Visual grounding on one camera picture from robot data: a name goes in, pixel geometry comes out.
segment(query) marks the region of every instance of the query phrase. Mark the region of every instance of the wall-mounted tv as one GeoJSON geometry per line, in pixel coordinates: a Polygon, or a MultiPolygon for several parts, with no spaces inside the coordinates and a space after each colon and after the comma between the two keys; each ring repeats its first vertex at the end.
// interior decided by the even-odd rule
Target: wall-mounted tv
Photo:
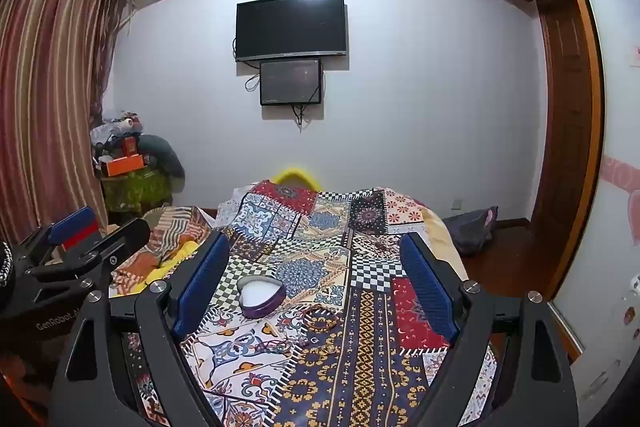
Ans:
{"type": "Polygon", "coordinates": [[[261,0],[238,4],[238,62],[346,54],[344,0],[261,0]]]}

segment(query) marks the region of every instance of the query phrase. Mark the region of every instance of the striped curtain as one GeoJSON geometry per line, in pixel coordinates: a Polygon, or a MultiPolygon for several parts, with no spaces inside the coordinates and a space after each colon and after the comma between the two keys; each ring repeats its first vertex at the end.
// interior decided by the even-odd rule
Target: striped curtain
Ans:
{"type": "Polygon", "coordinates": [[[89,140],[102,4],[0,0],[0,233],[12,243],[86,204],[107,224],[89,140]]]}
{"type": "Polygon", "coordinates": [[[94,73],[90,93],[89,122],[91,128],[101,125],[102,97],[107,89],[116,35],[122,12],[129,0],[102,0],[96,33],[94,73]]]}

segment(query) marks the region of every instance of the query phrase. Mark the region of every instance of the bag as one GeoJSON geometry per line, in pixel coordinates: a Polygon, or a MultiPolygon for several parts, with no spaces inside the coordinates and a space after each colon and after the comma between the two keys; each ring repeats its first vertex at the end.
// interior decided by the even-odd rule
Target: bag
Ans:
{"type": "Polygon", "coordinates": [[[474,210],[442,221],[449,230],[453,244],[462,257],[470,257],[482,250],[491,240],[491,231],[498,219],[498,207],[474,210]]]}

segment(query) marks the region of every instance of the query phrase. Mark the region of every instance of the screw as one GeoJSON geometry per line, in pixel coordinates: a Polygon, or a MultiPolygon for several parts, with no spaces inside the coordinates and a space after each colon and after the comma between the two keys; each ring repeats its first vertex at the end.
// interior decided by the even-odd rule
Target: screw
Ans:
{"type": "Polygon", "coordinates": [[[534,302],[535,304],[540,304],[540,302],[542,302],[542,295],[540,295],[535,290],[532,290],[529,293],[527,293],[527,297],[531,302],[534,302]]]}
{"type": "Polygon", "coordinates": [[[463,282],[462,287],[467,293],[478,293],[480,291],[480,285],[476,281],[472,281],[471,279],[463,282]]]}
{"type": "Polygon", "coordinates": [[[166,289],[166,282],[162,279],[153,281],[149,285],[149,289],[151,290],[151,293],[162,293],[166,289]]]}
{"type": "Polygon", "coordinates": [[[102,292],[100,290],[94,290],[86,296],[89,302],[97,302],[102,299],[102,292]]]}

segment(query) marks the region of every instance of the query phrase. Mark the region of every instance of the patchwork bedspread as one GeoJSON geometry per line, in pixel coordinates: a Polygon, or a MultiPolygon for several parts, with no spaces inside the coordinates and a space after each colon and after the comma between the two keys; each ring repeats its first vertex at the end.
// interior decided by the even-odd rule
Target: patchwork bedspread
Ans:
{"type": "MultiPolygon", "coordinates": [[[[429,243],[422,210],[389,188],[340,194],[254,185],[223,229],[231,254],[220,285],[200,327],[181,344],[225,426],[408,422],[448,347],[431,330],[399,260],[403,233],[429,243]],[[250,274],[275,277],[287,289],[281,307],[259,320],[241,314],[236,295],[236,282],[250,274]],[[314,304],[334,312],[337,325],[307,328],[303,315],[314,304]]],[[[127,344],[148,416],[168,425],[137,335],[127,344]]],[[[461,425],[479,416],[495,367],[488,349],[461,425]]]]}

